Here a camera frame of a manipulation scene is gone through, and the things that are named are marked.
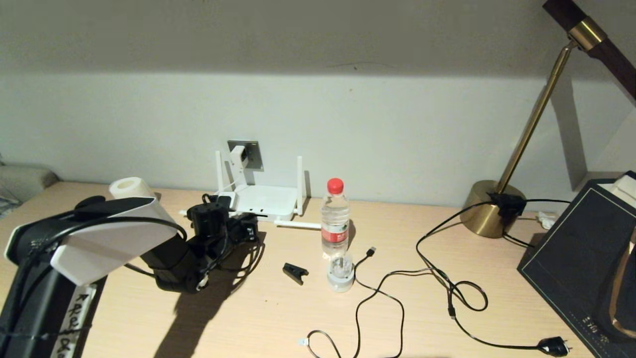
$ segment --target white wall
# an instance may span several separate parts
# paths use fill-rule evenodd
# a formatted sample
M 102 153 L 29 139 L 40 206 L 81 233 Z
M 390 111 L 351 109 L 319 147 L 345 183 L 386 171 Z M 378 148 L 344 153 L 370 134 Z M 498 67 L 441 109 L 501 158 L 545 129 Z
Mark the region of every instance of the white wall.
M 211 190 L 213 151 L 250 139 L 258 183 L 294 185 L 302 155 L 314 196 L 341 176 L 354 199 L 459 206 L 498 179 L 566 42 L 542 3 L 3 4 L 0 154 L 65 180 Z M 578 3 L 634 61 L 636 4 Z M 576 53 L 555 92 L 588 165 L 633 110 L 610 77 Z M 511 183 L 574 195 L 552 104 Z

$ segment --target white cylindrical roll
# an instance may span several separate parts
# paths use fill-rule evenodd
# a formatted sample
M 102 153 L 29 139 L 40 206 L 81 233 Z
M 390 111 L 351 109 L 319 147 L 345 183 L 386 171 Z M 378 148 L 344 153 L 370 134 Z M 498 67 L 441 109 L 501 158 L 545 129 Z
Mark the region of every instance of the white cylindrical roll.
M 142 178 L 131 176 L 130 178 L 119 179 L 108 187 L 115 199 L 125 197 L 156 197 L 155 193 Z

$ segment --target light beige desk surface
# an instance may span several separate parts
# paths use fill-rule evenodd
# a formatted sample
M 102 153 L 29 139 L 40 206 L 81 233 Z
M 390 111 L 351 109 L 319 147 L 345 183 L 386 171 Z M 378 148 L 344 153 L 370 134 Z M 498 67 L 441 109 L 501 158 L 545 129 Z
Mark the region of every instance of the light beige desk surface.
M 158 189 L 161 204 L 178 224 L 190 222 L 178 215 L 198 204 L 202 192 Z M 105 185 L 58 183 L 0 221 L 0 245 L 5 247 L 17 225 L 62 211 L 92 195 L 107 195 Z M 310 200 L 302 220 L 319 221 L 318 199 Z M 353 202 L 356 235 L 350 252 L 357 261 L 369 247 L 376 254 L 358 271 L 359 279 L 376 286 L 396 269 L 424 267 L 415 252 L 416 241 L 456 208 Z M 266 232 L 265 252 L 243 285 L 232 290 L 233 277 L 213 274 L 210 286 L 197 295 L 165 292 L 154 280 L 120 268 L 106 281 L 84 357 L 311 357 L 298 345 L 313 329 L 322 329 L 336 341 L 343 357 L 356 349 L 354 312 L 371 292 L 355 285 L 349 292 L 332 292 L 326 283 L 317 231 L 259 223 Z M 519 220 L 511 234 L 528 241 L 544 232 L 531 220 Z M 457 315 L 475 336 L 500 344 L 535 345 L 540 339 L 562 336 L 574 347 L 569 357 L 592 357 L 575 334 L 516 271 L 524 249 L 505 240 L 481 238 L 462 225 L 424 241 L 426 255 L 452 280 L 470 280 L 488 294 L 489 308 L 473 312 L 457 302 Z M 283 272 L 285 262 L 309 270 L 299 286 Z M 133 261 L 146 267 L 140 259 Z M 15 267 L 0 263 L 0 303 L 4 303 Z M 383 290 L 402 300 L 405 358 L 544 357 L 538 351 L 492 348 L 462 333 L 446 312 L 446 292 L 433 277 L 393 276 Z M 466 289 L 480 305 L 480 297 Z M 399 306 L 383 296 L 360 311 L 360 357 L 387 357 L 399 348 Z M 322 336 L 312 347 L 324 358 L 335 353 Z

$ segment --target white router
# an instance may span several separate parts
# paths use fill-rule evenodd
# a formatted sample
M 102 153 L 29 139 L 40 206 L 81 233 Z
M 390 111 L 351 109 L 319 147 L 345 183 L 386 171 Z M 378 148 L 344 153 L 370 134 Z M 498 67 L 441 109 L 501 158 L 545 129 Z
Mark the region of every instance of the white router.
M 234 191 L 221 191 L 219 196 L 232 198 L 230 207 L 235 215 L 253 213 L 258 220 L 285 225 L 294 214 L 303 214 L 303 203 L 307 196 L 303 180 L 303 157 L 296 158 L 296 187 L 270 187 L 267 185 L 248 185 L 245 180 L 245 166 L 248 159 L 244 155 L 245 146 L 237 145 L 230 152 L 230 171 L 235 185 Z M 216 178 L 219 190 L 223 189 L 223 162 L 221 152 L 216 152 Z

